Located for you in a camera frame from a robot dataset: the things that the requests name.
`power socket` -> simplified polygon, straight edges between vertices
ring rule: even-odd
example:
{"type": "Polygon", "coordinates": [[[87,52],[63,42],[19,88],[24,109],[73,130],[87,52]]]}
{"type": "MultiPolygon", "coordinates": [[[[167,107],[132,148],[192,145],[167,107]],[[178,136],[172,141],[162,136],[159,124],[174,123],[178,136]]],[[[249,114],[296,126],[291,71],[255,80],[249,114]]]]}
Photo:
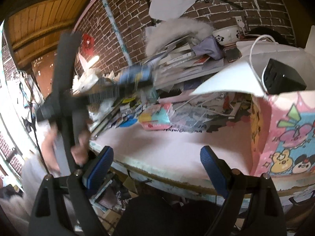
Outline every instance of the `power socket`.
{"type": "Polygon", "coordinates": [[[245,27],[245,24],[243,22],[243,19],[242,19],[242,16],[236,16],[234,17],[235,20],[236,20],[236,23],[237,25],[240,27],[240,28],[244,28],[245,27]]]}

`purple cloth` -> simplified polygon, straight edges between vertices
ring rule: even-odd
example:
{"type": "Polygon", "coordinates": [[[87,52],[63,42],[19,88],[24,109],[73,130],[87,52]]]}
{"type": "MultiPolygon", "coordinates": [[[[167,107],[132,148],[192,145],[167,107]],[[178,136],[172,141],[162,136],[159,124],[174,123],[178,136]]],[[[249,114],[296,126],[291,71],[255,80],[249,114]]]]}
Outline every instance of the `purple cloth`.
{"type": "Polygon", "coordinates": [[[200,44],[193,47],[196,56],[207,54],[213,59],[219,60],[223,58],[223,51],[220,50],[217,41],[213,35],[204,39],[200,44]]]}

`pink desk mat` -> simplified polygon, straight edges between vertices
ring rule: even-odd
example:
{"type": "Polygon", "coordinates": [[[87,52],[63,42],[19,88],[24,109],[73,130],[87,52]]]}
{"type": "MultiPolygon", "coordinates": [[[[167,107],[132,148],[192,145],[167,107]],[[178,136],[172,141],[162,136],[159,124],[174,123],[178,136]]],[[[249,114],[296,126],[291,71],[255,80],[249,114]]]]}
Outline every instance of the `pink desk mat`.
{"type": "Polygon", "coordinates": [[[248,175],[252,168],[250,140],[250,123],[243,121],[212,133],[145,131],[136,123],[129,128],[109,129],[93,145],[99,151],[111,146],[117,162],[172,180],[194,182],[208,179],[199,156],[205,145],[231,168],[248,175]]]}

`human hand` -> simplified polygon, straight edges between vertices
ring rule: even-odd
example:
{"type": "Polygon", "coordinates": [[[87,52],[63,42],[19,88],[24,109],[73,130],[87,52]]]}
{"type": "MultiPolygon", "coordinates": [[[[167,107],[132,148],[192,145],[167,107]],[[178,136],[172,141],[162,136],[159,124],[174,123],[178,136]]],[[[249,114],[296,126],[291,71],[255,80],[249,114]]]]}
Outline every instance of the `human hand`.
{"type": "MultiPolygon", "coordinates": [[[[55,139],[58,134],[58,128],[54,124],[51,126],[50,131],[47,133],[42,146],[41,151],[44,161],[47,167],[51,170],[60,172],[59,165],[54,152],[55,139]]],[[[89,139],[91,133],[88,130],[84,130],[79,135],[80,145],[72,146],[71,153],[78,165],[84,165],[88,161],[89,139]]]]}

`screw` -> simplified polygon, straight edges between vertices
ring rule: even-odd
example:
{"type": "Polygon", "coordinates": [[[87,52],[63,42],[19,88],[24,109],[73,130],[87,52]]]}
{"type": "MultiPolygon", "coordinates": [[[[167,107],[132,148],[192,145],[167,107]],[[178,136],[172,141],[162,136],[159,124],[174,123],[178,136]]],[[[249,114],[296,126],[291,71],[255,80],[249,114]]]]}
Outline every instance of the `screw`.
{"type": "Polygon", "coordinates": [[[233,173],[234,175],[239,175],[239,174],[241,174],[240,170],[238,170],[238,169],[232,169],[232,173],[233,173]]]}
{"type": "Polygon", "coordinates": [[[76,171],[74,172],[74,174],[75,174],[76,176],[80,176],[80,175],[82,174],[82,170],[76,170],[76,171]]]}
{"type": "Polygon", "coordinates": [[[47,181],[52,179],[52,178],[53,178],[52,174],[47,174],[46,176],[44,176],[44,179],[47,180],[47,181]]]}
{"type": "Polygon", "coordinates": [[[270,178],[270,175],[268,173],[263,173],[262,175],[265,179],[269,179],[270,178]]]}

